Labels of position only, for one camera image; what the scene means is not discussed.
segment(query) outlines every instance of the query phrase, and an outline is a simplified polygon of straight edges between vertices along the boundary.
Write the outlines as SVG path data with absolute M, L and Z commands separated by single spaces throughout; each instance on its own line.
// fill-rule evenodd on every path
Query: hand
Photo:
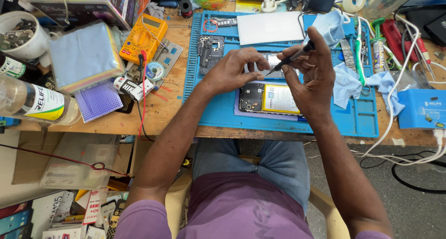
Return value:
M 199 84 L 212 95 L 229 93 L 247 82 L 262 81 L 261 72 L 254 72 L 254 62 L 260 71 L 270 69 L 268 61 L 255 48 L 230 50 L 201 80 Z M 248 73 L 244 66 L 248 63 Z
M 331 50 L 328 48 L 321 34 L 312 26 L 307 30 L 310 40 L 315 44 L 312 50 L 289 65 L 283 65 L 285 80 L 291 89 L 298 109 L 309 122 L 331 120 L 330 105 L 335 84 L 335 71 L 331 61 Z M 277 58 L 282 60 L 291 56 L 303 45 L 295 45 L 283 50 Z M 299 81 L 297 74 L 291 67 L 304 74 L 304 83 Z

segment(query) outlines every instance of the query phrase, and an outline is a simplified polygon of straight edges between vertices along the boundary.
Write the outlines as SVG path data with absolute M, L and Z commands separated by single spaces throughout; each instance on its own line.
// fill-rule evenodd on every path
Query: solder wire spool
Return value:
M 145 76 L 149 80 L 156 82 L 164 77 L 164 67 L 158 61 L 151 61 L 146 67 Z

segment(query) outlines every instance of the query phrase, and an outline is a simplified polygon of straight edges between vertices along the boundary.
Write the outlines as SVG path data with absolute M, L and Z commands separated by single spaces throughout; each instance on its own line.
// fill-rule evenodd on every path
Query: plastic chair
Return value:
M 261 158 L 256 156 L 239 156 L 239 158 L 259 164 Z M 180 228 L 181 215 L 184 202 L 190 192 L 192 185 L 192 171 L 189 170 L 174 182 L 167 192 L 165 207 L 167 211 L 167 222 L 169 224 L 172 239 L 176 239 Z M 327 239 L 350 238 L 345 225 L 333 199 L 322 191 L 310 186 L 309 202 L 311 202 L 325 217 Z

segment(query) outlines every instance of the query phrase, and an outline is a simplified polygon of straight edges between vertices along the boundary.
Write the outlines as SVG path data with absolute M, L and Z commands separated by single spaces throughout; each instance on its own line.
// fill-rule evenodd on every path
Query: person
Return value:
M 331 196 L 351 238 L 389 239 L 392 227 L 383 203 L 341 137 L 330 115 L 335 72 L 331 51 L 314 27 L 315 50 L 282 66 L 298 109 L 312 128 Z M 301 49 L 278 54 L 284 59 Z M 209 101 L 263 80 L 254 71 L 270 69 L 254 48 L 231 50 L 203 77 L 149 149 L 131 185 L 115 239 L 171 238 L 166 193 L 186 155 Z M 250 72 L 243 73 L 248 64 Z M 291 67 L 303 74 L 303 84 Z M 237 156 L 232 139 L 200 139 L 193 159 L 188 225 L 177 238 L 309 239 L 305 222 L 309 169 L 302 142 L 265 141 L 259 165 Z

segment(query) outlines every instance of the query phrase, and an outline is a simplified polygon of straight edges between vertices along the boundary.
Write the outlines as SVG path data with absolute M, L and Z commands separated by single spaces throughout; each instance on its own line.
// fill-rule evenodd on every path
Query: gray floor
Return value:
M 261 140 L 241 139 L 240 153 L 255 156 L 263 145 Z M 365 151 L 368 145 L 349 145 L 350 149 Z M 195 145 L 189 149 L 192 156 Z M 435 150 L 432 147 L 413 146 L 377 146 L 372 153 L 376 155 L 412 154 L 423 150 Z M 320 155 L 316 143 L 305 145 L 307 157 Z M 321 157 L 308 158 L 311 175 L 311 185 L 330 195 L 330 189 L 325 178 Z M 364 166 L 372 166 L 381 162 L 380 159 L 369 159 Z M 396 181 L 391 172 L 392 163 L 386 162 L 379 167 L 364 169 L 380 194 L 393 226 L 395 238 L 404 239 L 444 239 L 446 238 L 446 196 L 418 192 L 405 187 Z M 398 175 L 410 184 L 427 189 L 446 189 L 446 169 L 430 164 L 419 164 L 397 168 Z M 309 204 L 308 223 L 315 239 L 326 238 L 325 219 L 323 215 Z

